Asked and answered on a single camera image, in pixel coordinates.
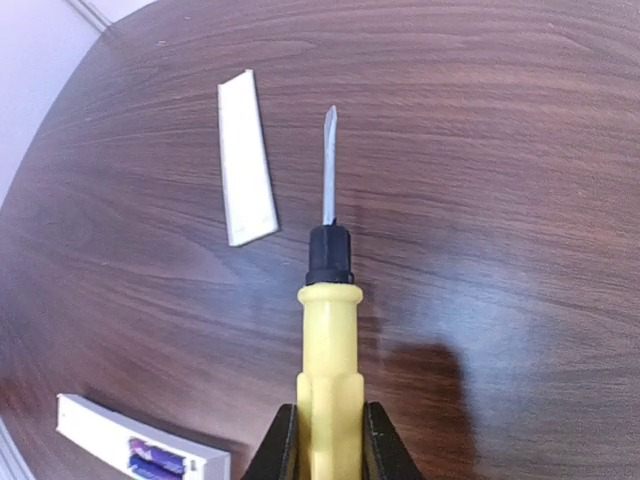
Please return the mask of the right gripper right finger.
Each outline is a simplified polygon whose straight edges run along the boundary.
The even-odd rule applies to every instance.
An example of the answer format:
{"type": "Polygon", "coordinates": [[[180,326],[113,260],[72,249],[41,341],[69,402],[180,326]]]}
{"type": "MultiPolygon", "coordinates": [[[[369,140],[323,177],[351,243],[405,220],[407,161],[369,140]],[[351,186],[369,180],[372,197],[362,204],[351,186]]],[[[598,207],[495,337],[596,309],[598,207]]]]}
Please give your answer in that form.
{"type": "Polygon", "coordinates": [[[364,479],[423,479],[422,472],[380,402],[365,404],[363,428],[364,479]]]}

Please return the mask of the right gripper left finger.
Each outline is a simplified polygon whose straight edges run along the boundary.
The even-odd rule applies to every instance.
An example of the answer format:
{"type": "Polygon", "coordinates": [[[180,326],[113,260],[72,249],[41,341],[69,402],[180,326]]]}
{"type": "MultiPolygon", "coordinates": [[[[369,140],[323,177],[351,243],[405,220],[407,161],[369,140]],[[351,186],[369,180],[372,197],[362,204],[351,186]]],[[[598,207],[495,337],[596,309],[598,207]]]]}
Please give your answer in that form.
{"type": "Polygon", "coordinates": [[[283,404],[276,412],[242,479],[298,479],[298,440],[297,407],[294,404],[283,404]]]}

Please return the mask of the yellow handled screwdriver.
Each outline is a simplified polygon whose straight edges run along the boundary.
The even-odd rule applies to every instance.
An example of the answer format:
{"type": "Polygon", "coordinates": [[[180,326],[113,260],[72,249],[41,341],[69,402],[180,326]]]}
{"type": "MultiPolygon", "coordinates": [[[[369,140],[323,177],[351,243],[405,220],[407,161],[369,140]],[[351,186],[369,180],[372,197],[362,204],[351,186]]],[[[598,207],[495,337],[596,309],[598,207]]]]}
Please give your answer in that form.
{"type": "Polygon", "coordinates": [[[358,305],[351,238],[336,210],[337,109],[324,121],[322,220],[310,233],[297,377],[298,460],[303,479],[359,479],[363,473],[364,379],[358,369],[358,305]]]}

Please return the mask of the white remote control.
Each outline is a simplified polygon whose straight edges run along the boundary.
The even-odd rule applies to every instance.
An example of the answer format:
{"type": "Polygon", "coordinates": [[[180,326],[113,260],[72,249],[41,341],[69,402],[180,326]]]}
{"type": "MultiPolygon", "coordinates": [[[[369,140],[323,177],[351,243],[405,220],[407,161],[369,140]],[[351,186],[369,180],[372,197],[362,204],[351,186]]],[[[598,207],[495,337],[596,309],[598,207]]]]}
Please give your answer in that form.
{"type": "Polygon", "coordinates": [[[170,434],[80,395],[57,395],[58,433],[132,479],[229,479],[231,454],[170,434]]]}

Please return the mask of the white battery cover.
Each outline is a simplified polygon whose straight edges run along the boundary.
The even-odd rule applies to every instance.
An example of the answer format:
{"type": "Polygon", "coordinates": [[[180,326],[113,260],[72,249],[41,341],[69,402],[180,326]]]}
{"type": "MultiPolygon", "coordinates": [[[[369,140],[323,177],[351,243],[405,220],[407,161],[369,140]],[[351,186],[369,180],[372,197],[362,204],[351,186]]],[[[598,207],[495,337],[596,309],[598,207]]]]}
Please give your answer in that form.
{"type": "Polygon", "coordinates": [[[227,237],[240,247],[279,228],[254,71],[220,84],[217,92],[227,237]]]}

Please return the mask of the purple battery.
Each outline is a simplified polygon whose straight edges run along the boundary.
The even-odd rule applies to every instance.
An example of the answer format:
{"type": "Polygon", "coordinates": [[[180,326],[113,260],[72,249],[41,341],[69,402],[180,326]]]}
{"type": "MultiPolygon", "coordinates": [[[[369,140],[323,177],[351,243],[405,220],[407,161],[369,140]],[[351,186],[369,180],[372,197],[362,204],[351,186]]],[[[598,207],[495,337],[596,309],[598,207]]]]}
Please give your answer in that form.
{"type": "Polygon", "coordinates": [[[137,455],[167,470],[184,472],[186,469],[184,457],[168,450],[163,450],[160,447],[150,445],[143,440],[137,438],[130,439],[129,449],[132,455],[137,455]]]}
{"type": "Polygon", "coordinates": [[[159,465],[146,461],[140,457],[129,459],[130,472],[139,479],[146,480],[182,480],[182,474],[173,473],[159,465]]]}

